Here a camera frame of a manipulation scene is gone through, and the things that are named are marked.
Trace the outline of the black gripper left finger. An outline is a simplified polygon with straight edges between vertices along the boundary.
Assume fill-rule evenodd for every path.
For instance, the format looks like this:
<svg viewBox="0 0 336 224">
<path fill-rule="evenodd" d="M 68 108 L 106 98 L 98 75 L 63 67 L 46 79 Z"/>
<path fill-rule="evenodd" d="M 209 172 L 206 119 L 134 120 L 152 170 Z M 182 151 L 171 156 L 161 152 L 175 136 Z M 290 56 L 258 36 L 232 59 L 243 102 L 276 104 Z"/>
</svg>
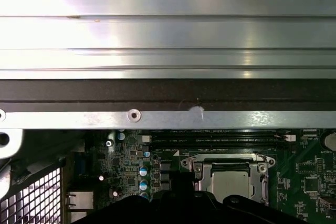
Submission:
<svg viewBox="0 0 336 224">
<path fill-rule="evenodd" d="M 183 223 L 177 210 L 177 192 L 182 189 L 183 174 L 171 172 L 171 189 L 159 192 L 149 201 L 133 195 L 83 217 L 75 223 Z"/>
</svg>

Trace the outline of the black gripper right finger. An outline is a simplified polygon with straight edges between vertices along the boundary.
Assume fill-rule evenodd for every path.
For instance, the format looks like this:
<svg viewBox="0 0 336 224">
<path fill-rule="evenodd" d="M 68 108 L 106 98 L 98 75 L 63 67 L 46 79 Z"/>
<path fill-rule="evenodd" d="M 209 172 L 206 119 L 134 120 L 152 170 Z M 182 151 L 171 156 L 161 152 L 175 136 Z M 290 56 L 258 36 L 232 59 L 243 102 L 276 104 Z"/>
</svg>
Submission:
<svg viewBox="0 0 336 224">
<path fill-rule="evenodd" d="M 194 189 L 194 175 L 182 173 L 182 223 L 305 223 L 246 197 L 230 195 L 219 203 Z"/>
</svg>

